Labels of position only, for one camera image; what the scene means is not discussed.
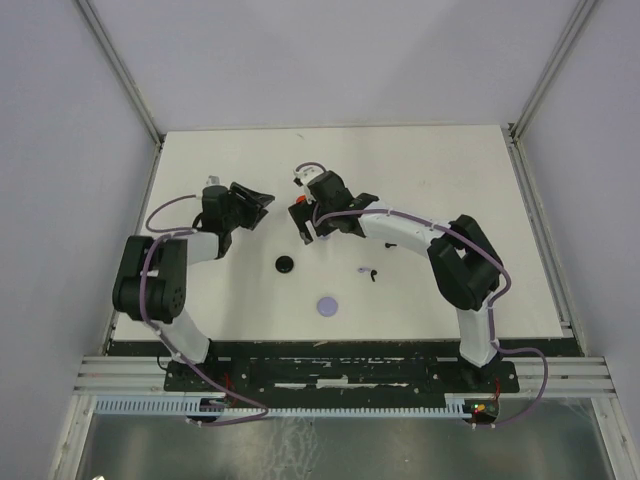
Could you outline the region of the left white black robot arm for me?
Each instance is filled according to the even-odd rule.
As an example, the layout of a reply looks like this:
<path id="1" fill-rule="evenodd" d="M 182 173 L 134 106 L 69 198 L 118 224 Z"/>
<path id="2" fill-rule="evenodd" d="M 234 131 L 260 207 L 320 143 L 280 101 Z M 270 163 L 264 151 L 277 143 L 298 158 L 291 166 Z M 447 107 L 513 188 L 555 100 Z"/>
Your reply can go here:
<path id="1" fill-rule="evenodd" d="M 236 182 L 228 187 L 209 185 L 199 195 L 169 200 L 164 208 L 182 200 L 197 199 L 201 210 L 189 226 L 154 229 L 156 234 L 130 236 L 125 244 L 112 290 L 114 309 L 140 322 L 169 349 L 175 361 L 188 364 L 187 379 L 209 390 L 221 378 L 220 364 L 208 357 L 210 339 L 186 311 L 188 268 L 224 258 L 232 234 L 240 228 L 254 230 L 275 201 L 271 194 L 248 189 Z"/>

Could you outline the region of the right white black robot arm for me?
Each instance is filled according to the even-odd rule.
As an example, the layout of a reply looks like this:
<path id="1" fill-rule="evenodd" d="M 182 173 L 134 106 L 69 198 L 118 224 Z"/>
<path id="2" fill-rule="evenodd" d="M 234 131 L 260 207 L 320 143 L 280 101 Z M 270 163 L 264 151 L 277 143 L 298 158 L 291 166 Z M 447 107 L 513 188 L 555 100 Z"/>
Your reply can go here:
<path id="1" fill-rule="evenodd" d="M 429 260 L 438 291 L 456 310 L 460 382 L 472 391 L 491 384 L 500 362 L 493 295 L 507 274 L 477 221 L 461 215 L 437 222 L 398 211 L 369 193 L 354 196 L 338 174 L 314 162 L 296 167 L 294 183 L 304 195 L 288 211 L 305 244 L 339 231 Z"/>

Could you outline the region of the black charging case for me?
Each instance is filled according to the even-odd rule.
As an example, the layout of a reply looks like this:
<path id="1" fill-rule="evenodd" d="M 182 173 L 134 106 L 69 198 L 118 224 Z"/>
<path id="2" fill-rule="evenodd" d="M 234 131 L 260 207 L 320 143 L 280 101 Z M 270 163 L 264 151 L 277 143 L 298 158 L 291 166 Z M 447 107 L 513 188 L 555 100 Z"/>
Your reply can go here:
<path id="1" fill-rule="evenodd" d="M 290 256 L 281 255 L 276 259 L 274 266 L 279 273 L 286 274 L 294 269 L 295 262 Z"/>

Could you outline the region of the purple charging case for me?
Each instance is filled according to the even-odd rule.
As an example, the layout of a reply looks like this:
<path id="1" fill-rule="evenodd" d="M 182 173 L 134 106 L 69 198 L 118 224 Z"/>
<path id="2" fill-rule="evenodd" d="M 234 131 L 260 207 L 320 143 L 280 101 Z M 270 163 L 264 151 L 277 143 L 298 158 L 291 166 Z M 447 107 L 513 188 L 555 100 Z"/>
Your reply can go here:
<path id="1" fill-rule="evenodd" d="M 316 304 L 317 312 L 323 317 L 332 317 L 338 312 L 337 300 L 330 296 L 322 297 Z"/>

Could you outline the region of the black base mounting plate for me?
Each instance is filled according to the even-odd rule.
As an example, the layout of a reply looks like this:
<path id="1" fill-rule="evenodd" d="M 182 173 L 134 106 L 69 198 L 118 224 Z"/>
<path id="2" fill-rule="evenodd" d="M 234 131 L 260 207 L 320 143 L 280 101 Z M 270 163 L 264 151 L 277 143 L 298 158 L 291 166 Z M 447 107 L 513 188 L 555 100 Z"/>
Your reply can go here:
<path id="1" fill-rule="evenodd" d="M 501 358 L 486 381 L 469 382 L 456 341 L 214 341 L 195 370 L 170 362 L 164 388 L 211 392 L 210 380 L 271 409 L 441 407 L 448 394 L 519 390 Z"/>

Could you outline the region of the controller board with leds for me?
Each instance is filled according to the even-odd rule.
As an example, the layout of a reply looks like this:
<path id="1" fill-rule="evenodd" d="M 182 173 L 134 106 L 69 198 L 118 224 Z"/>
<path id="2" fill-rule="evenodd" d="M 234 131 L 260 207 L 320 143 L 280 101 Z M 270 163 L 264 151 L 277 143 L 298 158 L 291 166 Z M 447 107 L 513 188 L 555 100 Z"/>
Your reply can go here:
<path id="1" fill-rule="evenodd" d="M 493 423 L 499 416 L 499 402 L 495 400 L 472 401 L 471 420 L 475 423 Z"/>

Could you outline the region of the left aluminium frame post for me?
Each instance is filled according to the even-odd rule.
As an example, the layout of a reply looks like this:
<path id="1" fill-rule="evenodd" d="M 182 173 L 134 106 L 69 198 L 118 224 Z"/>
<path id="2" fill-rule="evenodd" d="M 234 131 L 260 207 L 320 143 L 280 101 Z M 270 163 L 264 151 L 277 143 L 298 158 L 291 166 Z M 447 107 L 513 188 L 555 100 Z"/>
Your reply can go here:
<path id="1" fill-rule="evenodd" d="M 164 134 L 156 125 L 140 89 L 127 68 L 126 62 L 118 52 L 106 25 L 100 18 L 96 5 L 93 1 L 88 0 L 74 0 L 73 4 L 78 9 L 88 30 L 97 42 L 102 55 L 122 87 L 125 97 L 136 112 L 147 134 L 156 145 L 161 145 L 164 140 Z"/>

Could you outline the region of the aluminium frame post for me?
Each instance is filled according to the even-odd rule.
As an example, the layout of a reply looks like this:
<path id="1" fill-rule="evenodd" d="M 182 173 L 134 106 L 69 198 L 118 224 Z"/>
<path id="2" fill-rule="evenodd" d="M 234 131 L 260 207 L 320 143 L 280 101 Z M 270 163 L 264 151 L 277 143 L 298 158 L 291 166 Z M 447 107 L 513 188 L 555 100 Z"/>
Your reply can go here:
<path id="1" fill-rule="evenodd" d="M 118 52 L 106 25 L 100 18 L 96 5 L 93 1 L 88 0 L 74 0 L 73 4 L 78 9 L 88 30 L 97 42 L 102 55 L 122 87 L 125 97 L 136 112 L 147 134 L 156 145 L 161 145 L 164 140 L 164 134 L 156 125 L 140 89 L 127 68 L 126 62 Z"/>
<path id="2" fill-rule="evenodd" d="M 576 3 L 518 119 L 509 126 L 513 143 L 524 138 L 600 5 L 600 0 L 580 0 Z"/>

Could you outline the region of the aluminium front rail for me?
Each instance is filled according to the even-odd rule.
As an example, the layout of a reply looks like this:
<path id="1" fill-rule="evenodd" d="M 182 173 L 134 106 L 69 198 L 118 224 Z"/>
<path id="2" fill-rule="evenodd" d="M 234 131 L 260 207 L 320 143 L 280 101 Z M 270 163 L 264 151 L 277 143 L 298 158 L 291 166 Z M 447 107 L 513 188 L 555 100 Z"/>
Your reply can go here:
<path id="1" fill-rule="evenodd" d="M 543 380 L 542 361 L 514 358 L 519 390 L 506 399 L 534 398 Z M 601 357 L 551 358 L 544 397 L 612 398 L 616 395 Z M 152 357 L 86 356 L 72 390 L 74 395 L 163 395 L 165 372 Z"/>

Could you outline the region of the right aluminium frame post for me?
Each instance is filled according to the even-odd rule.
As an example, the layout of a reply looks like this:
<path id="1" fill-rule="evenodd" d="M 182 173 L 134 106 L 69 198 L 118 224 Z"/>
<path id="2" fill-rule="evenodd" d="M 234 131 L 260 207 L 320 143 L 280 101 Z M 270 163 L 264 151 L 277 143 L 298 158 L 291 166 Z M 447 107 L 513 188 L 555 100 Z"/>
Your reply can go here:
<path id="1" fill-rule="evenodd" d="M 580 0 L 576 3 L 518 119 L 509 126 L 513 143 L 524 138 L 600 5 L 600 0 Z"/>

